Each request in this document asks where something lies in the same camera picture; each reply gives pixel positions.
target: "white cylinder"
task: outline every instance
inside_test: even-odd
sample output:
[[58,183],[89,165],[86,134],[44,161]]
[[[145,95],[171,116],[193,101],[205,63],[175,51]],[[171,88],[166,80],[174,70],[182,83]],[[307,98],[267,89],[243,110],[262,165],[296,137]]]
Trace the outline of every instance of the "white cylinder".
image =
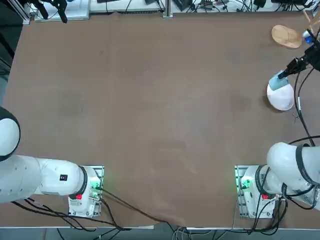
[[0,162],[0,203],[26,199],[41,181],[40,166],[34,157],[13,155]]
[[84,174],[75,163],[37,158],[41,169],[41,182],[35,194],[76,194],[84,184]]
[[270,148],[266,159],[268,166],[280,182],[285,183],[292,190],[303,191],[306,189],[307,182],[300,174],[297,166],[296,148],[296,146],[278,142]]

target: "table surface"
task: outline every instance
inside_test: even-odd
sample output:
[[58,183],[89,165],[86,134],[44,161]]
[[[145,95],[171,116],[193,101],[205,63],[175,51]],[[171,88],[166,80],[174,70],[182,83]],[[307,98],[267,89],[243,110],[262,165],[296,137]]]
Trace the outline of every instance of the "table surface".
[[[4,98],[21,125],[16,153],[104,165],[106,188],[173,224],[249,227],[235,215],[235,165],[265,164],[272,144],[305,136],[293,109],[277,112],[266,101],[270,77],[307,47],[275,44],[277,24],[306,27],[301,12],[32,22],[23,27]],[[314,135],[319,77],[312,73],[301,91]],[[65,197],[37,199],[68,209]],[[107,200],[122,226],[155,223]],[[10,203],[0,212],[1,226],[65,226]],[[105,211],[100,219],[110,220]],[[290,204],[281,227],[316,229],[319,221],[318,211]]]

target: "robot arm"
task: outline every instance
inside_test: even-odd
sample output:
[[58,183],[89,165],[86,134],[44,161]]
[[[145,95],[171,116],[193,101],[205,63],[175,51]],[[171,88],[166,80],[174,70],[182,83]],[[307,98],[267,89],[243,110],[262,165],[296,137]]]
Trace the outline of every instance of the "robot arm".
[[267,165],[249,166],[241,178],[248,216],[271,218],[280,196],[298,200],[320,210],[320,146],[274,144],[267,154]]
[[19,141],[17,119],[0,107],[0,203],[26,199],[33,194],[68,196],[70,214],[98,215],[100,191],[95,187],[101,187],[102,182],[92,167],[13,155]]

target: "electronic equipment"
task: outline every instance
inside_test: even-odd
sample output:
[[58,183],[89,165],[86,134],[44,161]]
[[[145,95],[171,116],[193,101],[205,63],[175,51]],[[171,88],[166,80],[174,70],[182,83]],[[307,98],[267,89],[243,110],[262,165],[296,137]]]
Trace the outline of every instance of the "electronic equipment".
[[192,4],[192,0],[173,0],[173,2],[181,12]]
[[304,6],[307,0],[271,0],[273,4],[293,4]]

